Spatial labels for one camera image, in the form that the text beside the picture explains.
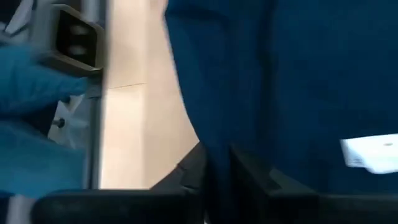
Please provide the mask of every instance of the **blue cloth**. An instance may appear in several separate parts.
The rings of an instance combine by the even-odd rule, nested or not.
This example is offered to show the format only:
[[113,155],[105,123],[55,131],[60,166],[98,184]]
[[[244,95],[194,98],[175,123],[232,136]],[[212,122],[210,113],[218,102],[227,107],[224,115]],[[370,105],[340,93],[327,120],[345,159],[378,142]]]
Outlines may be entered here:
[[42,67],[27,46],[0,48],[0,116],[20,116],[45,108],[87,89],[85,78],[74,78]]
[[31,198],[82,189],[84,151],[49,141],[18,120],[0,120],[0,190]]
[[398,192],[347,168],[339,139],[398,132],[396,1],[170,0],[188,116],[228,208],[231,142],[331,194]]
[[87,80],[37,65],[30,55],[28,46],[0,48],[0,190],[38,198],[81,189],[84,152],[59,146],[21,118],[83,94]]

